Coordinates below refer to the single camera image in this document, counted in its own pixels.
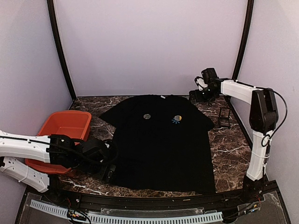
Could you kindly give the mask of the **black t-shirt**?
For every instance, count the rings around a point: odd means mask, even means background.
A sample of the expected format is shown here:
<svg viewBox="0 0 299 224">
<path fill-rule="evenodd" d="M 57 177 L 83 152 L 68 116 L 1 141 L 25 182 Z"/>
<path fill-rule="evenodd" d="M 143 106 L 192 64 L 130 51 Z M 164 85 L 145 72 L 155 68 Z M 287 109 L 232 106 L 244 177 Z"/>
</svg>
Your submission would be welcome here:
<svg viewBox="0 0 299 224">
<path fill-rule="evenodd" d="M 182 116 L 175 121 L 176 115 Z M 213 121 L 180 96 L 123 100 L 100 118 L 119 150 L 111 183 L 130 189 L 216 192 L 208 133 Z"/>
</svg>

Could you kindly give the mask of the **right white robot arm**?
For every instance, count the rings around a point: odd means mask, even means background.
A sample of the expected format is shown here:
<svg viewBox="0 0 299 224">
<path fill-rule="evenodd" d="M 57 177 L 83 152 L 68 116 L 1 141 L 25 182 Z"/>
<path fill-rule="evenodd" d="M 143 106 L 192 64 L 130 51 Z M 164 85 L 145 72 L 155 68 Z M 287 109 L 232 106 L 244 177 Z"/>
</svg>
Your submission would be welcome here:
<svg viewBox="0 0 299 224">
<path fill-rule="evenodd" d="M 195 78 L 197 89 L 189 92 L 192 102 L 211 102 L 219 96 L 236 98 L 250 105 L 249 124 L 253 133 L 253 145 L 247 179 L 252 182 L 263 179 L 270 156 L 271 140 L 281 127 L 278 122 L 276 91 L 256 87 L 238 80 L 219 78 L 214 68 L 202 71 Z"/>
</svg>

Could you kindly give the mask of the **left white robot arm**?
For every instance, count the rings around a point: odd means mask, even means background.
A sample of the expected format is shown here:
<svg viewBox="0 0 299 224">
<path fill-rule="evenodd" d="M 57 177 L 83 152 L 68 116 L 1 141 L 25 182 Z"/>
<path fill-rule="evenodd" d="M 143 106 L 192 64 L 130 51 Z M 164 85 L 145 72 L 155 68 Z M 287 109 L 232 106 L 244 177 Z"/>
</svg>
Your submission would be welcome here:
<svg viewBox="0 0 299 224">
<path fill-rule="evenodd" d="M 115 171 L 119 150 L 112 140 L 83 141 L 66 135 L 26 136 L 0 133 L 0 170 L 38 192 L 47 192 L 55 203 L 63 203 L 66 193 L 53 185 L 54 177 L 20 162 L 19 158 L 60 165 L 109 181 Z"/>
</svg>

